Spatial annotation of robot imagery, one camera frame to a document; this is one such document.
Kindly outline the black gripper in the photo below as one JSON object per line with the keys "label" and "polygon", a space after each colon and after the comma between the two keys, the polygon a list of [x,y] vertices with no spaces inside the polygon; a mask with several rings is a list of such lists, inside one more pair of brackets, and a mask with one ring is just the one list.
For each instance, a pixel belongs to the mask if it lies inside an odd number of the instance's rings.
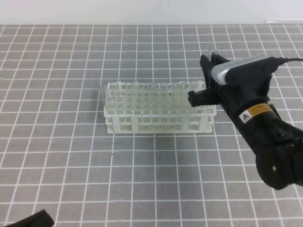
{"label": "black gripper", "polygon": [[189,103],[192,106],[221,104],[253,151],[302,151],[302,130],[284,122],[269,103],[272,75],[254,76],[241,84],[212,87],[216,83],[211,75],[213,67],[229,61],[217,53],[212,53],[210,59],[201,55],[206,89],[189,91]]}

